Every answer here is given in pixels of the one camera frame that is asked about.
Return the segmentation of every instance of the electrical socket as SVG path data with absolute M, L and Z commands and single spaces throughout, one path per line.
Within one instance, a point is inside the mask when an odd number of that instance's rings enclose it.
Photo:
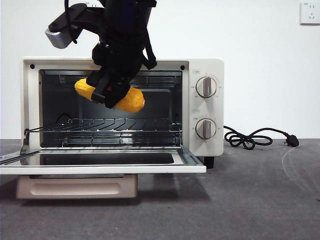
M 74 4 L 86 4 L 88 7 L 96 8 L 103 7 L 99 0 L 69 0 L 69 6 L 72 6 Z
M 300 24 L 320 25 L 320 1 L 303 1 L 300 3 Z

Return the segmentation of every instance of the cable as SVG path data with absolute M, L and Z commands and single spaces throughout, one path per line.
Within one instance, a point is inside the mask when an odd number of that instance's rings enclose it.
M 295 135 L 289 135 L 288 133 L 270 127 L 260 128 L 249 135 L 244 135 L 229 126 L 223 126 L 223 128 L 230 130 L 224 135 L 224 140 L 226 140 L 232 147 L 236 148 L 241 144 L 246 150 L 253 150 L 256 145 L 259 146 L 269 146 L 273 143 L 271 137 L 265 135 L 256 135 L 262 131 L 273 131 L 286 136 L 286 143 L 288 146 L 297 147 L 299 146 L 299 141 Z M 265 139 L 267 142 L 260 142 L 255 139 Z
M 69 34 L 71 36 L 72 41 L 77 44 L 77 40 L 74 37 L 74 34 L 71 29 L 71 21 L 70 21 L 70 9 L 69 9 L 69 0 L 64 0 L 64 12 L 65 12 L 65 18 L 66 18 L 66 25 L 69 31 Z
M 68 117 L 68 120 L 72 119 L 72 117 L 68 113 L 63 112 L 56 118 L 55 123 L 57 124 L 62 117 Z

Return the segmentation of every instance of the control knob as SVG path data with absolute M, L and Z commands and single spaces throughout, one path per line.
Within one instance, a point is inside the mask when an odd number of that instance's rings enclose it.
M 201 97 L 210 98 L 216 93 L 217 84 L 212 77 L 206 76 L 198 80 L 195 89 Z
M 202 119 L 197 122 L 195 131 L 202 139 L 210 139 L 216 133 L 216 124 L 210 119 Z

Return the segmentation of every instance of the cream toaster oven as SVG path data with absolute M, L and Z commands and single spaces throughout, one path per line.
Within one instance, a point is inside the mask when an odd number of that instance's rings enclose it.
M 137 113 L 79 96 L 98 70 L 88 58 L 29 57 L 21 64 L 21 151 L 0 157 L 19 175 L 17 198 L 131 198 L 137 174 L 205 173 L 223 153 L 224 63 L 163 59 L 142 68 Z

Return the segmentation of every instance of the power plug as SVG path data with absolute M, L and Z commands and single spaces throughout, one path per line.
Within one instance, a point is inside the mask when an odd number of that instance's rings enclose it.
M 300 24 L 301 25 L 320 25 L 320 1 L 301 2 Z
M 288 146 L 291 146 L 291 147 L 299 146 L 299 140 L 295 135 L 286 136 L 286 141 L 284 143 L 286 143 Z

